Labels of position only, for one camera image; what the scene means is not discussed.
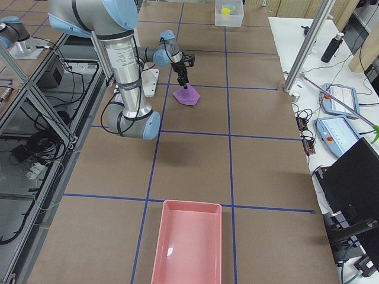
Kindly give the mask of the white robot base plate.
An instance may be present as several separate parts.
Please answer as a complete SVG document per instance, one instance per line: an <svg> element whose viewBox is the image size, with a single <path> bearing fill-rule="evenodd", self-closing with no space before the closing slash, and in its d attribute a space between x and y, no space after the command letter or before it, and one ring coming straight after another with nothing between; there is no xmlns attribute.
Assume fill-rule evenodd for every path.
<svg viewBox="0 0 379 284"><path fill-rule="evenodd" d="M158 84L159 70L149 69L142 71L142 87L144 96L152 98L155 95L156 87Z"/></svg>

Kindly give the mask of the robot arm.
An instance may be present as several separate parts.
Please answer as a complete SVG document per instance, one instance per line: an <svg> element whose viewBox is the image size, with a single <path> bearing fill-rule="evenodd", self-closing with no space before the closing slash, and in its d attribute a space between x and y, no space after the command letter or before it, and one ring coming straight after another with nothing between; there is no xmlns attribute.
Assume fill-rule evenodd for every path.
<svg viewBox="0 0 379 284"><path fill-rule="evenodd" d="M104 45L119 94L108 104L108 132L122 137L154 139L160 114L144 97L143 65L170 64L178 83L187 88L187 68L195 57L184 54L171 30L160 34L158 47L138 47L134 29L138 22L136 1L49 1L50 25L72 36L96 36Z"/></svg>

